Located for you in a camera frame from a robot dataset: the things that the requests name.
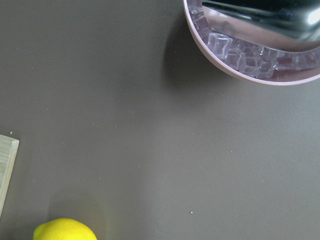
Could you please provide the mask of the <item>pink bowl with ice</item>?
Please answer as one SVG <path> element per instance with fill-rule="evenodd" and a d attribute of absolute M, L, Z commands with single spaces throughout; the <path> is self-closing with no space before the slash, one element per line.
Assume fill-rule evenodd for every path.
<path fill-rule="evenodd" d="M 271 85 L 271 86 L 293 86 L 293 85 L 299 85 L 299 84 L 315 81 L 320 78 L 319 68 L 307 69 L 303 71 L 292 71 L 292 72 L 285 71 L 283 74 L 277 73 L 272 78 L 266 78 L 266 79 L 258 79 L 258 78 L 250 77 L 243 73 L 238 72 L 237 70 L 234 70 L 233 68 L 225 64 L 223 61 L 221 61 L 217 56 L 215 56 L 209 50 L 209 48 L 205 45 L 205 42 L 201 39 L 200 35 L 198 34 L 193 24 L 191 14 L 189 12 L 188 1 L 183 0 L 182 3 L 183 3 L 183 10 L 184 10 L 186 22 L 195 44 L 197 45 L 201 53 L 208 59 L 208 61 L 210 61 L 210 63 L 213 66 L 217 67 L 219 70 L 223 71 L 224 73 L 237 79 L 252 81 L 252 82 L 256 82 L 264 85 Z"/>

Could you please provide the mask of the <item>wooden cutting board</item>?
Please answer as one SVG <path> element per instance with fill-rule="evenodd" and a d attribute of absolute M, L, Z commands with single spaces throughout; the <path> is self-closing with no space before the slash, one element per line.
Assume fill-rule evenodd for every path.
<path fill-rule="evenodd" d="M 5 204 L 19 143 L 19 140 L 12 137 L 0 136 L 0 214 Z"/>

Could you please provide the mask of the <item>metal scoop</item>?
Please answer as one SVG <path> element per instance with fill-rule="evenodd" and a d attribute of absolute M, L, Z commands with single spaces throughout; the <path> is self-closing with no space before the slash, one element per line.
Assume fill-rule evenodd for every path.
<path fill-rule="evenodd" d="M 320 46 L 318 0 L 203 0 L 201 4 L 215 32 L 285 52 Z"/>

